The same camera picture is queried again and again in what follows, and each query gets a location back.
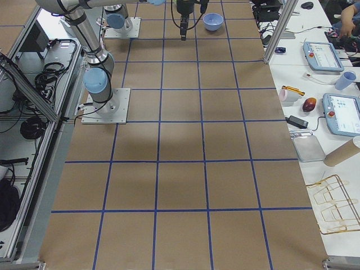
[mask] blue bowl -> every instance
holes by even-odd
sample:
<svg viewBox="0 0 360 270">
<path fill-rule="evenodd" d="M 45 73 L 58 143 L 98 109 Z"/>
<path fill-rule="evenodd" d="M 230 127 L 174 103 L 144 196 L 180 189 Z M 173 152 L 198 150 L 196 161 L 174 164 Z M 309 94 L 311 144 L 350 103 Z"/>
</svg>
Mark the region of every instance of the blue bowl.
<svg viewBox="0 0 360 270">
<path fill-rule="evenodd" d="M 216 31 L 221 25 L 224 23 L 224 18 L 220 14 L 217 13 L 209 13 L 202 18 L 205 28 L 208 31 Z"/>
</svg>

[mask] brown cylinder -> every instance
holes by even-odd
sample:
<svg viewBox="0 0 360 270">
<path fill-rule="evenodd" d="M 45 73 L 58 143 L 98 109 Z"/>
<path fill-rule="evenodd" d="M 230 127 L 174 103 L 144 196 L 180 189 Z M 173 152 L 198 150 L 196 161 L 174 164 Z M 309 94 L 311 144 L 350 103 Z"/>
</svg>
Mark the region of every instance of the brown cylinder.
<svg viewBox="0 0 360 270">
<path fill-rule="evenodd" d="M 340 162 L 356 155 L 360 152 L 360 136 L 352 138 L 350 141 L 339 146 L 330 154 L 326 155 L 324 163 L 327 166 L 334 167 Z"/>
</svg>

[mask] black bag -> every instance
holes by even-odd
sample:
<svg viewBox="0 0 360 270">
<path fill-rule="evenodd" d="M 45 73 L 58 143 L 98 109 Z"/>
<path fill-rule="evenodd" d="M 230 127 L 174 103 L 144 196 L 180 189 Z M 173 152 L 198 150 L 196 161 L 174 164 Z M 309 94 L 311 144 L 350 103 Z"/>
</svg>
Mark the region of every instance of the black bag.
<svg viewBox="0 0 360 270">
<path fill-rule="evenodd" d="M 19 209 L 20 198 L 16 187 L 7 179 L 0 180 L 0 232 L 11 226 Z"/>
</svg>

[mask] red apple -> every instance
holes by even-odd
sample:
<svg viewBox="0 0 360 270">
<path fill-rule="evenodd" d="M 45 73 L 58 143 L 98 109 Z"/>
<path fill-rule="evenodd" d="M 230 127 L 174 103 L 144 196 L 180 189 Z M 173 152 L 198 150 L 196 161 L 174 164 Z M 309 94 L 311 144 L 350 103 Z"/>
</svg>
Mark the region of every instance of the red apple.
<svg viewBox="0 0 360 270">
<path fill-rule="evenodd" d="M 316 106 L 316 98 L 310 97 L 307 100 L 305 100 L 303 104 L 303 111 L 309 112 L 315 109 Z"/>
</svg>

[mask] blue framed tablet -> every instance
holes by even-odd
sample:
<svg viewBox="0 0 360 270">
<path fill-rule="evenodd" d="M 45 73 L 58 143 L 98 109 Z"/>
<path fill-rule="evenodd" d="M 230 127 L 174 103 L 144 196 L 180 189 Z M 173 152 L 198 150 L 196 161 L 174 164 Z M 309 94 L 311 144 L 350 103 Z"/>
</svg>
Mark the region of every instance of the blue framed tablet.
<svg viewBox="0 0 360 270">
<path fill-rule="evenodd" d="M 322 104 L 331 133 L 350 137 L 360 135 L 360 99 L 358 97 L 325 93 Z"/>
<path fill-rule="evenodd" d="M 322 42 L 304 42 L 303 50 L 309 66 L 318 71 L 343 71 L 344 67 L 334 45 Z"/>
</svg>

